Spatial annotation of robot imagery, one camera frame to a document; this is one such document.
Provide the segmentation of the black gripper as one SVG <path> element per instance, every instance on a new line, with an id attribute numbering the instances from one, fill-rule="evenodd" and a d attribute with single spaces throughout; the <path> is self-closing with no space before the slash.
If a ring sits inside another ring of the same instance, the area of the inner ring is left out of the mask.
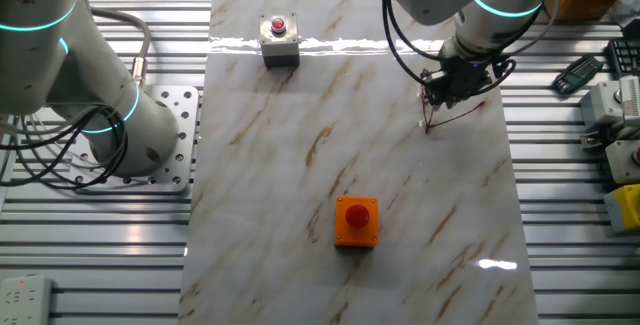
<path id="1" fill-rule="evenodd" d="M 440 69 L 424 68 L 424 104 L 433 110 L 439 110 L 443 103 L 447 109 L 453 109 L 492 83 L 486 68 L 486 63 L 473 62 L 444 64 Z"/>

